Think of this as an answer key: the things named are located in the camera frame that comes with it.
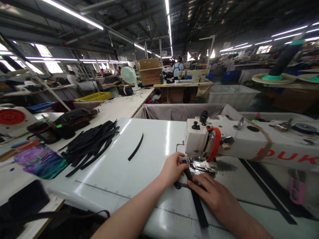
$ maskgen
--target forearm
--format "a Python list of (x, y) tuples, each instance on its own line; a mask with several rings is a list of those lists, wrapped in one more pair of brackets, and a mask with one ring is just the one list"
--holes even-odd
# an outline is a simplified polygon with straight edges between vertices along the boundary
[(165, 189), (165, 184), (157, 177), (105, 221), (92, 239), (137, 238)]

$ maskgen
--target white electric fan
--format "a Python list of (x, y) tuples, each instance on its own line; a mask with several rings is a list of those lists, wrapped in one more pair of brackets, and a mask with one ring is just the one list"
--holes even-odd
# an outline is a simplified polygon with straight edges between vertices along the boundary
[(128, 84), (135, 85), (134, 87), (132, 87), (133, 91), (137, 91), (141, 89), (140, 87), (137, 86), (136, 73), (132, 68), (128, 66), (123, 67), (121, 69), (121, 76), (123, 80), (125, 80)]

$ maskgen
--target red lettering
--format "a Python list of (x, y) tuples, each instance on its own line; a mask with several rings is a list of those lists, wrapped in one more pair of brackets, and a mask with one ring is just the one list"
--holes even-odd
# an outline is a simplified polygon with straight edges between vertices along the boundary
[[(258, 152), (258, 154), (257, 155), (260, 155), (262, 152), (264, 151), (264, 149), (260, 149), (260, 151)], [(268, 155), (266, 155), (266, 157), (269, 157), (269, 156), (273, 156), (274, 154), (275, 154), (275, 151), (273, 151), (273, 150), (269, 150), (268, 151)]]
[(294, 158), (296, 158), (298, 156), (297, 153), (294, 153), (290, 158), (283, 158), (283, 156), (285, 155), (286, 152), (281, 152), (279, 155), (278, 155), (278, 158), (279, 159), (283, 159), (283, 160), (293, 160)]
[(314, 164), (314, 165), (316, 165), (316, 159), (319, 159), (319, 157), (315, 157), (315, 158), (309, 158), (309, 155), (305, 155), (305, 156), (303, 156), (301, 159), (299, 159), (299, 161), (298, 162), (303, 162), (303, 161), (307, 161), (307, 160), (309, 160), (310, 161), (310, 163), (311, 164)]

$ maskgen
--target black knob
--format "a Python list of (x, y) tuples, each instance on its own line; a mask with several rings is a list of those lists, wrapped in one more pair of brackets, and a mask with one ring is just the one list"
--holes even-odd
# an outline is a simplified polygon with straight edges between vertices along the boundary
[(208, 118), (208, 111), (202, 111), (202, 113), (200, 114), (200, 117), (199, 117), (199, 121), (201, 123), (206, 123), (207, 118)]

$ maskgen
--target pink clip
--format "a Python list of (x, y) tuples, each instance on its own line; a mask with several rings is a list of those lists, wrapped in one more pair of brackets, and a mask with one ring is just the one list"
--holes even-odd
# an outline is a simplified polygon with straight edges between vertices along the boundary
[(293, 201), (295, 204), (302, 205), (303, 198), (305, 196), (306, 184), (303, 182), (299, 182), (299, 189), (296, 189), (294, 187), (295, 180), (298, 179), (293, 177), (290, 178), (290, 200)]

